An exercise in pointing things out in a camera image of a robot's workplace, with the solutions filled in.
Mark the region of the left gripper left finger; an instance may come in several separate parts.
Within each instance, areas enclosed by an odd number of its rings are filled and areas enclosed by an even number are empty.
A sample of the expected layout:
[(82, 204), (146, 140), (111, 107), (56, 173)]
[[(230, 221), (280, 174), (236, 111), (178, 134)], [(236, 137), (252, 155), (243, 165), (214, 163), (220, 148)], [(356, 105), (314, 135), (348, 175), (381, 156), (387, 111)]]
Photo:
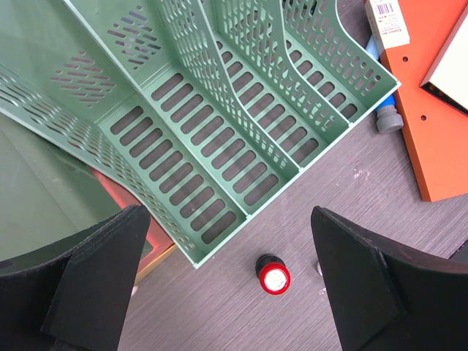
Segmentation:
[(1, 349), (117, 350), (150, 221), (130, 205), (1, 261)]

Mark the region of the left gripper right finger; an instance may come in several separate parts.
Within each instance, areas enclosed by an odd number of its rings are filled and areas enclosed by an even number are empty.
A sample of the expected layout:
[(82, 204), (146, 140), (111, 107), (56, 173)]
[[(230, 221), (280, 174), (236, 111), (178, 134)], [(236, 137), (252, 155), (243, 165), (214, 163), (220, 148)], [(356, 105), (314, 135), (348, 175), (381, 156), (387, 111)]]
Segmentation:
[(343, 350), (466, 350), (467, 264), (316, 206), (312, 234)]

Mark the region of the orange folder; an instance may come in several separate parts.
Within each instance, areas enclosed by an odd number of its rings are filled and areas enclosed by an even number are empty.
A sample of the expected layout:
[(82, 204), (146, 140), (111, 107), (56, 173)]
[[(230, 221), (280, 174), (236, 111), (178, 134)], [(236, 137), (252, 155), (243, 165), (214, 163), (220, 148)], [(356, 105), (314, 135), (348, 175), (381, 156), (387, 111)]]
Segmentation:
[(421, 197), (467, 193), (467, 116), (420, 88), (466, 1), (400, 1), (410, 42), (389, 48), (383, 64), (400, 80), (396, 105)]

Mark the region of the white folder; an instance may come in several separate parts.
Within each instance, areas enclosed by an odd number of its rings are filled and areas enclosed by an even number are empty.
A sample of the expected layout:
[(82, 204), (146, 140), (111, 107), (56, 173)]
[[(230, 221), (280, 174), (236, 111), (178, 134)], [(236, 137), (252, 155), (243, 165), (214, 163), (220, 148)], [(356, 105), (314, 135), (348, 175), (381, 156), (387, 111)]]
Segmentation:
[(467, 7), (456, 21), (420, 87), (467, 115)]

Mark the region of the stacked drawer box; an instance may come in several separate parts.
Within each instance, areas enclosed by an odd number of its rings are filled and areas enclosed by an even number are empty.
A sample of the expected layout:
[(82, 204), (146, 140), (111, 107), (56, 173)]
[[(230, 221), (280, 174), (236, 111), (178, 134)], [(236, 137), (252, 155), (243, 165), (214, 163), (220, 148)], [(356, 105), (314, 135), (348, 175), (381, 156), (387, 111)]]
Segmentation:
[(1, 116), (1, 259), (59, 241), (136, 203), (109, 178)]

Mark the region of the red black stamp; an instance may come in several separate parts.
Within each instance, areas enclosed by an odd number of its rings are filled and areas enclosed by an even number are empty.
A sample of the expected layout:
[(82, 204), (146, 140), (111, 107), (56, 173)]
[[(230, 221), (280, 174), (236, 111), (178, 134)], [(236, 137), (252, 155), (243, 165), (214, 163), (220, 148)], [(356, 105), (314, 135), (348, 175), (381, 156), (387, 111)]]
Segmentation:
[(264, 254), (255, 265), (255, 273), (264, 291), (281, 295), (290, 287), (291, 275), (285, 263), (272, 254)]

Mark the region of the blue grey bottle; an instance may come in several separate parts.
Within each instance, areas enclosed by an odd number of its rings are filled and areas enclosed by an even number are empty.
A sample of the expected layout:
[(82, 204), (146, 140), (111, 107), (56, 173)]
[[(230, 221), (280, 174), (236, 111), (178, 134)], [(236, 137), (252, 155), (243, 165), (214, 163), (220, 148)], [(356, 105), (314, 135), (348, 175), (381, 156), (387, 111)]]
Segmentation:
[(377, 130), (380, 134), (387, 134), (400, 130), (404, 126), (402, 116), (396, 109), (396, 101), (391, 94), (376, 108)]

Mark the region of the green file organizer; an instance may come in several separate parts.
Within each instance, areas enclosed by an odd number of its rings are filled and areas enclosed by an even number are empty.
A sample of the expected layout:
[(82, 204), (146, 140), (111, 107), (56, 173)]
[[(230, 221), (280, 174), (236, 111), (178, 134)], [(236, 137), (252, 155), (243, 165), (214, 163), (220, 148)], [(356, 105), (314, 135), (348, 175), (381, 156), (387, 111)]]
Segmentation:
[(3, 1), (1, 111), (129, 190), (195, 267), (399, 81), (335, 1)]

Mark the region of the light blue highlighter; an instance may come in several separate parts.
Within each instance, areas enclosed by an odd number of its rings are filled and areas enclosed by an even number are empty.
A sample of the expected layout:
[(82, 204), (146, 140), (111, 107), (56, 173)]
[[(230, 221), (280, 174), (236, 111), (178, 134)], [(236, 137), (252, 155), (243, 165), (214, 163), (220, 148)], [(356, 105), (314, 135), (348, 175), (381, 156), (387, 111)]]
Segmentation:
[(376, 61), (381, 62), (381, 46), (380, 43), (375, 39), (375, 36), (372, 34), (369, 38), (369, 41), (366, 45), (366, 52)]

